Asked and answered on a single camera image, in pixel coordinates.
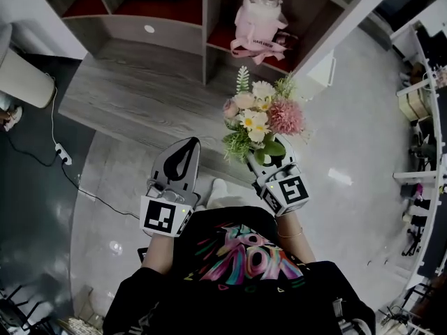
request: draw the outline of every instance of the tiled floor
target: tiled floor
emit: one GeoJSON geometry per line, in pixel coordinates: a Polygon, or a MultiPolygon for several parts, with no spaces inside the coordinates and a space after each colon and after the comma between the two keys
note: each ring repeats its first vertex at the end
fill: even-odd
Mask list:
{"type": "MultiPolygon", "coordinates": [[[[291,140],[312,193],[300,220],[316,257],[336,262],[362,300],[378,308],[404,287],[382,268],[367,268],[368,260],[404,227],[400,187],[392,177],[405,169],[409,133],[395,98],[400,64],[360,30],[335,56],[334,85],[303,105],[310,141],[291,140]],[[329,177],[331,169],[351,178],[352,184],[329,177]]],[[[81,186],[120,211],[137,214],[154,157],[139,144],[97,133],[81,186]]],[[[196,191],[204,198],[211,181],[200,174],[196,191]]],[[[229,189],[262,205],[251,189],[229,189]]],[[[71,244],[73,295],[82,285],[93,287],[94,308],[105,315],[119,283],[140,266],[137,248],[148,243],[132,216],[79,194],[71,244]],[[113,241],[122,246],[120,254],[111,249],[113,241]]]]}

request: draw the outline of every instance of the white cylindrical container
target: white cylindrical container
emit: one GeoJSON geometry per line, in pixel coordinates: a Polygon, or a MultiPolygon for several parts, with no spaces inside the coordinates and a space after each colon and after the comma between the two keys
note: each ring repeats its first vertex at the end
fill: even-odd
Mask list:
{"type": "Polygon", "coordinates": [[[44,108],[52,100],[54,80],[8,48],[0,64],[0,91],[44,108]]]}

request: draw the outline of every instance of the forearm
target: forearm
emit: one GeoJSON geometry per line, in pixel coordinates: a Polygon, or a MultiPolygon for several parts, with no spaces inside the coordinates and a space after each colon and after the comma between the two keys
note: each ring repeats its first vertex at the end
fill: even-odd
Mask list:
{"type": "Polygon", "coordinates": [[[173,266],[174,237],[154,233],[141,267],[167,274],[173,266]]]}
{"type": "Polygon", "coordinates": [[[303,263],[315,262],[315,256],[307,242],[295,212],[277,218],[280,246],[296,255],[303,263]]]}

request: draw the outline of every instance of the fern leaf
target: fern leaf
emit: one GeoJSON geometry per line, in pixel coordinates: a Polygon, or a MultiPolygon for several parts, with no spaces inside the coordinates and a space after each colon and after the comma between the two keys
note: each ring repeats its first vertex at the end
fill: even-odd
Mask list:
{"type": "Polygon", "coordinates": [[[237,72],[236,82],[237,93],[249,91],[249,71],[247,70],[247,67],[242,66],[239,69],[239,72],[237,72]]]}

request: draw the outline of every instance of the flower bouquet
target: flower bouquet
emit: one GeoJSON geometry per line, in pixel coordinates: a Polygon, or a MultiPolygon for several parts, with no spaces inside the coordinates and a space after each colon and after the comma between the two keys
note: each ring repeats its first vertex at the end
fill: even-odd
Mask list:
{"type": "Polygon", "coordinates": [[[223,107],[225,124],[232,131],[223,138],[226,158],[247,162],[249,153],[256,162],[268,165],[272,157],[283,158],[284,146],[275,134],[295,135],[304,130],[304,118],[297,102],[291,99],[295,86],[291,75],[270,83],[253,82],[245,66],[237,74],[236,95],[223,107]]]}

